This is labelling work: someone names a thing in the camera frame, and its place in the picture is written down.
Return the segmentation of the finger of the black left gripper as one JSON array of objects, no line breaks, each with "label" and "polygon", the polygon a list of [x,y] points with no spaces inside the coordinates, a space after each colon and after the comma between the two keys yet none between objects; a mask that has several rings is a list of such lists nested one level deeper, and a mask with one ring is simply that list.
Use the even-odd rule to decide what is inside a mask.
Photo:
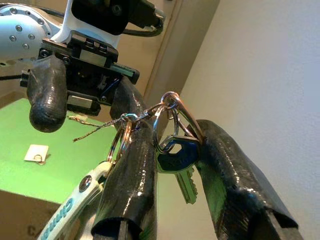
[{"label": "finger of the black left gripper", "polygon": [[124,113],[140,116],[147,108],[142,94],[135,88],[131,81],[124,76],[114,91],[109,112],[111,119],[116,120]]},{"label": "finger of the black left gripper", "polygon": [[38,131],[53,133],[64,124],[67,114],[66,67],[55,56],[40,59],[29,71],[27,98],[29,121]]}]

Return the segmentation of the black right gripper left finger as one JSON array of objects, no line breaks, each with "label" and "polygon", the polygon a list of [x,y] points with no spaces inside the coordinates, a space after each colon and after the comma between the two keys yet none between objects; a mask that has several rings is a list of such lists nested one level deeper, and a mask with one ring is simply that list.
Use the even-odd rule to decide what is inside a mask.
[{"label": "black right gripper left finger", "polygon": [[156,153],[149,121],[141,121],[105,181],[91,230],[95,240],[157,238]]}]

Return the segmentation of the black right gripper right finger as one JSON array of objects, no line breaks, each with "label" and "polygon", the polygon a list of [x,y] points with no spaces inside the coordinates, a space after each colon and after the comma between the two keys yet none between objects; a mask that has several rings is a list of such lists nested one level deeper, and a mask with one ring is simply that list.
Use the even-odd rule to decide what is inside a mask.
[{"label": "black right gripper right finger", "polygon": [[212,121],[198,124],[204,142],[196,168],[217,239],[303,239],[269,180],[237,142]]}]

